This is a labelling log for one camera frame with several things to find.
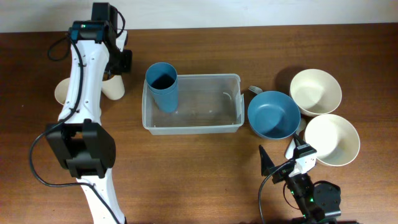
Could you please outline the cream cup back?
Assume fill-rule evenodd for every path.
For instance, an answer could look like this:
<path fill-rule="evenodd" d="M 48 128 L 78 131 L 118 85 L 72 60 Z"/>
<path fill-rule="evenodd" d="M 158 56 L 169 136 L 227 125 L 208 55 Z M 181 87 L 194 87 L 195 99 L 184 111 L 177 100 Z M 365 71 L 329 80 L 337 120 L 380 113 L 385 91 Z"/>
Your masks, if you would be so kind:
<path fill-rule="evenodd" d="M 102 81 L 102 92 L 110 100 L 119 100 L 125 94 L 122 76 L 115 75 L 109 80 Z"/>

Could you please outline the blue cup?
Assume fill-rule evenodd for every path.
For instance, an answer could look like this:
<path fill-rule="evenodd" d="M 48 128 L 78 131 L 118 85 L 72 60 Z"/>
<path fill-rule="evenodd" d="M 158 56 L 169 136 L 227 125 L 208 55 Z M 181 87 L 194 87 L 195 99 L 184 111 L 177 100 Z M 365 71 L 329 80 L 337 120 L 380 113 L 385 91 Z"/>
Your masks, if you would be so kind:
<path fill-rule="evenodd" d="M 169 63 L 157 62 L 147 69 L 146 82 L 154 93 L 168 94 L 177 86 L 177 71 Z"/>
<path fill-rule="evenodd" d="M 178 85 L 174 84 L 169 88 L 159 90 L 150 88 L 150 93 L 159 109 L 165 113 L 171 113 L 178 108 Z"/>

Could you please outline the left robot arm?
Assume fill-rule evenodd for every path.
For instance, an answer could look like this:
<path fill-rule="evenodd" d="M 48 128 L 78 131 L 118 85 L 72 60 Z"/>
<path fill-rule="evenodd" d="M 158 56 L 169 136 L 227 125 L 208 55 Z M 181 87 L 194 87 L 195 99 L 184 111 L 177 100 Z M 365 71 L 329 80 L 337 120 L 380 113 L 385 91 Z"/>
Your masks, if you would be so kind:
<path fill-rule="evenodd" d="M 112 180 L 116 144 L 101 126 L 103 77 L 131 70 L 132 52 L 124 49 L 128 34 L 118 29 L 122 14 L 108 2 L 93 3 L 91 19 L 75 21 L 66 39 L 72 67 L 63 109 L 46 138 L 60 166 L 69 171 L 87 199 L 95 223 L 126 223 Z"/>

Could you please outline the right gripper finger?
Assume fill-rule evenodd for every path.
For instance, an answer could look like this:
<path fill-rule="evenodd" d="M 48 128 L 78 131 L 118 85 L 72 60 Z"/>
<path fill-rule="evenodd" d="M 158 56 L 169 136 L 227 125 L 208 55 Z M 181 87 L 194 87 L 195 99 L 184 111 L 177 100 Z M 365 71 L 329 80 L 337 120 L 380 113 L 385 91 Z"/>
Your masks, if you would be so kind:
<path fill-rule="evenodd" d="M 261 157 L 261 175 L 266 177 L 273 172 L 275 165 L 262 145 L 259 145 L 259 154 Z"/>
<path fill-rule="evenodd" d="M 293 141 L 296 147 L 306 145 L 306 142 L 298 134 L 293 134 Z"/>

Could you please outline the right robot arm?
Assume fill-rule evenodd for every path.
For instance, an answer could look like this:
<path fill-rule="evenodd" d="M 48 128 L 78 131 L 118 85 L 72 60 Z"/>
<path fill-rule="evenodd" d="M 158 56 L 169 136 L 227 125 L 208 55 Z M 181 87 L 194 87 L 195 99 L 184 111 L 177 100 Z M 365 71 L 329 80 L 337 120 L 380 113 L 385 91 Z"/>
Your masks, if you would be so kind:
<path fill-rule="evenodd" d="M 293 135 L 293 140 L 292 158 L 279 166 L 274 165 L 263 146 L 259 146 L 261 175 L 265 177 L 257 194 L 262 222 L 266 222 L 262 212 L 262 190 L 271 179 L 274 184 L 284 181 L 284 187 L 294 197 L 302 217 L 294 218 L 293 223 L 336 223 L 336 218 L 341 215 L 340 187 L 325 180 L 312 182 L 308 171 L 315 167 L 317 150 L 297 134 Z"/>

